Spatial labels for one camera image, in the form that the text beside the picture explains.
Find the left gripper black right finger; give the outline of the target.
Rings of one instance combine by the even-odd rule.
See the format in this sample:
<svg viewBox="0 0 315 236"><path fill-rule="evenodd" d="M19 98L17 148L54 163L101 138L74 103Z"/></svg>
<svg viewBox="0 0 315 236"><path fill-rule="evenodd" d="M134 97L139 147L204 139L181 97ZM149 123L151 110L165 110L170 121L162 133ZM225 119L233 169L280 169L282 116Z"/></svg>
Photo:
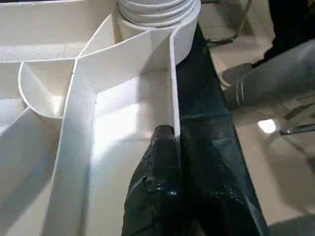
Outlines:
<svg viewBox="0 0 315 236"><path fill-rule="evenodd" d="M205 235L257 235L236 178L212 142L197 133L182 133L181 147L187 203Z"/></svg>

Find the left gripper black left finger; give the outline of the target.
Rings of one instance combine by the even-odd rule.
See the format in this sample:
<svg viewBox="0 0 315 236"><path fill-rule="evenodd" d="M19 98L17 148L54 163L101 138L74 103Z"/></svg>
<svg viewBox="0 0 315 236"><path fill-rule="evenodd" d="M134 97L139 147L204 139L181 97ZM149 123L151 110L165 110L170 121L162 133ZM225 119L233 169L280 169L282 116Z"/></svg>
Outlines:
<svg viewBox="0 0 315 236"><path fill-rule="evenodd" d="M155 128L136 167L124 204L123 236L179 236L182 176L173 127Z"/></svg>

